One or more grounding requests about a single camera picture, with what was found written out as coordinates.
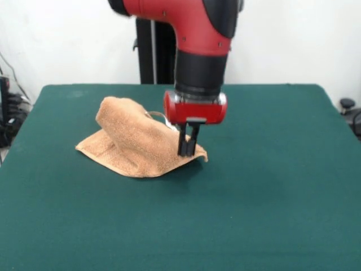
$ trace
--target white wall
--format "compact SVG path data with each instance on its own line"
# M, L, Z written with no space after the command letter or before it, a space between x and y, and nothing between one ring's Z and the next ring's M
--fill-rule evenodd
M139 82L135 21L107 0L0 0L0 9L0 50L33 99L46 84ZM245 0L226 83L317 83L335 104L361 103L360 11L358 0Z

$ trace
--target folded towel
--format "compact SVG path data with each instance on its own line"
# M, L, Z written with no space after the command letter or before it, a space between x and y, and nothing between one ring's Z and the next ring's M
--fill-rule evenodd
M208 161L199 145L193 157L178 156L179 132L153 119L131 99L106 97L95 119L102 129L76 150L121 175L158 177L201 156Z

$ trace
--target black stand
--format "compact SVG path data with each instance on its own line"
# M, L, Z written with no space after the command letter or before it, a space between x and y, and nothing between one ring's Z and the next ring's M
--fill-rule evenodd
M140 83L174 84L175 33L171 25L137 19Z
M9 121L8 117L8 92L9 92L9 79L6 77L0 77L0 93L1 93L1 119L0 119L0 127L5 127Z

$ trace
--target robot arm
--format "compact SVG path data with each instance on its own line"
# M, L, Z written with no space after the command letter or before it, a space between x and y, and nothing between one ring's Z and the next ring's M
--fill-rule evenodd
M173 26L175 91L166 91L164 110L180 127L178 155L194 155L200 125L219 124L226 115L221 86L243 0L109 0L109 4L118 14ZM193 127L189 141L187 125Z

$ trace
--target towel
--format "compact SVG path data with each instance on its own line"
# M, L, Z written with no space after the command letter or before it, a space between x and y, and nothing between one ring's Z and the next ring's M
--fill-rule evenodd
M123 176L158 177L201 156L208 161L199 145L193 157L178 156L179 132L129 98L104 98L95 119L101 130L81 141L76 150Z

